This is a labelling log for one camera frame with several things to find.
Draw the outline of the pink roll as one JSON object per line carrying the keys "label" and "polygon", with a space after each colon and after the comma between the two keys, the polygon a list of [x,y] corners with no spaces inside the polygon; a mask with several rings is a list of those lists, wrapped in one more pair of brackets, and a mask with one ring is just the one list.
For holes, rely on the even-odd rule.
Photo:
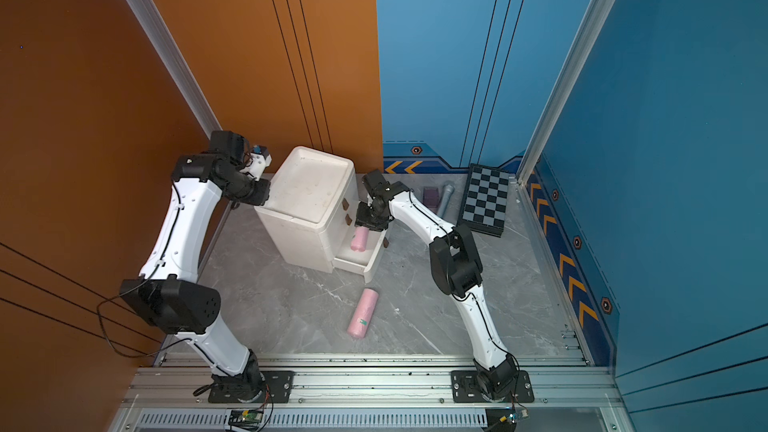
{"label": "pink roll", "polygon": [[350,243],[350,249],[354,252],[365,252],[367,249],[368,236],[369,229],[367,227],[357,226]]}
{"label": "pink roll", "polygon": [[362,339],[365,337],[370,326],[371,318],[375,311],[378,297],[379,294],[373,289],[365,288],[363,290],[355,312],[347,328],[347,333],[351,337],[355,339]]}

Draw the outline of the white bottom drawer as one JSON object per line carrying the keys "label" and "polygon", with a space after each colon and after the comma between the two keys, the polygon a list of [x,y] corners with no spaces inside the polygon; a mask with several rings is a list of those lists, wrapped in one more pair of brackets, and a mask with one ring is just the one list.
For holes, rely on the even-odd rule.
{"label": "white bottom drawer", "polygon": [[346,214],[343,224],[345,234],[332,260],[332,265],[335,269],[360,275],[365,283],[370,283],[378,270],[383,251],[388,246],[387,232],[369,231],[366,251],[354,252],[350,249],[350,243],[356,229],[355,221]]}

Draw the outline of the white plastic drawer cabinet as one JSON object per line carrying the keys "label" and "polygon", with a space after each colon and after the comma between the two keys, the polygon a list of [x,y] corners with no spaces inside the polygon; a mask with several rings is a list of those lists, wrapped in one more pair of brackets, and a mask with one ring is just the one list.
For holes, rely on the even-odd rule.
{"label": "white plastic drawer cabinet", "polygon": [[288,264],[331,273],[338,270],[332,260],[345,234],[344,217],[355,221],[359,202],[351,160],[297,146],[255,210]]}

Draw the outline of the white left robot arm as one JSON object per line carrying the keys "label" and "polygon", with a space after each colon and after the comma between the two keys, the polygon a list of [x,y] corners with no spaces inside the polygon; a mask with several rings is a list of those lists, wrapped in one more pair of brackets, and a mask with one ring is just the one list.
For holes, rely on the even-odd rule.
{"label": "white left robot arm", "polygon": [[219,292],[199,284],[200,254],[221,200],[266,202],[269,182],[262,174],[271,162],[262,148],[181,157],[171,175],[170,204],[155,246],[138,278],[120,287],[120,298],[147,324],[189,344],[220,387],[258,388],[263,377],[254,353],[226,325]]}

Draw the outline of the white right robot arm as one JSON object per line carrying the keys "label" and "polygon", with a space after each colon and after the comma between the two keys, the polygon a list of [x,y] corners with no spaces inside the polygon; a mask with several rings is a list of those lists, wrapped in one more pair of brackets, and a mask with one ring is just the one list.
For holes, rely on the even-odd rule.
{"label": "white right robot arm", "polygon": [[482,286],[483,264],[471,230],[439,217],[406,185],[388,181],[379,170],[365,174],[362,183],[368,199],[358,203],[355,224],[383,232],[398,221],[428,245],[433,281],[452,298],[470,338],[481,393],[491,401],[509,398],[520,366],[492,320]]}

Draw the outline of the purple small block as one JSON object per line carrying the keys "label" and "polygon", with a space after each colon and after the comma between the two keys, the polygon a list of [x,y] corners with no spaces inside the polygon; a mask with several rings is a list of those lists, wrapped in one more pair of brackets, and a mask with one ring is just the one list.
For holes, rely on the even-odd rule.
{"label": "purple small block", "polygon": [[422,203],[433,212],[436,212],[440,204],[440,191],[437,187],[426,186],[422,192]]}

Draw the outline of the grey microphone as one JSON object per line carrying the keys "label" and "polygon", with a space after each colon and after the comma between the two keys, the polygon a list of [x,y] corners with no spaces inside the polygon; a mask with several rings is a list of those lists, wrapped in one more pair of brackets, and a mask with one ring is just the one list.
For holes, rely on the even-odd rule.
{"label": "grey microphone", "polygon": [[448,182],[445,183],[442,187],[442,192],[440,195],[440,202],[437,208],[436,215],[440,218],[443,218],[445,216],[447,207],[450,203],[451,197],[455,191],[455,186]]}

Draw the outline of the black white chessboard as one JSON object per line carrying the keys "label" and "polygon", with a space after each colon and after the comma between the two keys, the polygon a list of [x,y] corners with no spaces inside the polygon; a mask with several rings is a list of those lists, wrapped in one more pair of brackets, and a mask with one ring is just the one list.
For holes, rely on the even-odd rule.
{"label": "black white chessboard", "polygon": [[501,237],[505,229],[510,174],[499,168],[472,164],[457,223],[472,231]]}

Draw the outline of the green circuit board left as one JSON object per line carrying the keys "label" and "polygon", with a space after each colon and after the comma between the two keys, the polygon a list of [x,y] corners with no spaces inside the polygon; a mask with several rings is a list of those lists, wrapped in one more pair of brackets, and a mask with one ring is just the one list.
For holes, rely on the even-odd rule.
{"label": "green circuit board left", "polygon": [[232,410],[227,419],[228,431],[259,431],[265,422],[262,409]]}

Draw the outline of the green circuit board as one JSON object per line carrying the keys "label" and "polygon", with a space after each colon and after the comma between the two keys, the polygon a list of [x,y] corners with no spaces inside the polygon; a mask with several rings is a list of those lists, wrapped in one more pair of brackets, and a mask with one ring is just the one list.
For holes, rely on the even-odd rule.
{"label": "green circuit board", "polygon": [[265,422],[262,409],[232,410],[227,419],[228,431],[259,431]]}
{"label": "green circuit board", "polygon": [[521,412],[508,411],[498,419],[497,425],[515,427],[521,420],[526,420],[528,418],[529,412],[527,410]]}

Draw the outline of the green circuit board right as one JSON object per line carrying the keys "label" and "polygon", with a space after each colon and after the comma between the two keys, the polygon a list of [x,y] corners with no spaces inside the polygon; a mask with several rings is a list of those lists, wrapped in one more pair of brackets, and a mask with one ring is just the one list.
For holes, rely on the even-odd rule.
{"label": "green circuit board right", "polygon": [[508,411],[498,419],[497,425],[515,427],[521,420],[526,420],[528,418],[529,412],[527,410],[521,412]]}

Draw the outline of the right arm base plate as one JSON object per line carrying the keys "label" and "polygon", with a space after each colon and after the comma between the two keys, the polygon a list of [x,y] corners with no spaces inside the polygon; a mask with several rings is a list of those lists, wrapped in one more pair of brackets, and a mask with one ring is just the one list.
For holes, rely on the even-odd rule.
{"label": "right arm base plate", "polygon": [[501,381],[476,370],[454,370],[450,378],[455,403],[531,404],[535,401],[531,379],[525,370]]}

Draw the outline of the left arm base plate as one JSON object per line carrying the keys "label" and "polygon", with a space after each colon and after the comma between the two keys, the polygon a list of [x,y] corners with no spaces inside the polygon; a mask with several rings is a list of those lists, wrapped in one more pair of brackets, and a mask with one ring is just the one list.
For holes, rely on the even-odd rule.
{"label": "left arm base plate", "polygon": [[221,404],[285,404],[289,401],[295,372],[261,371],[254,378],[213,375],[208,401]]}

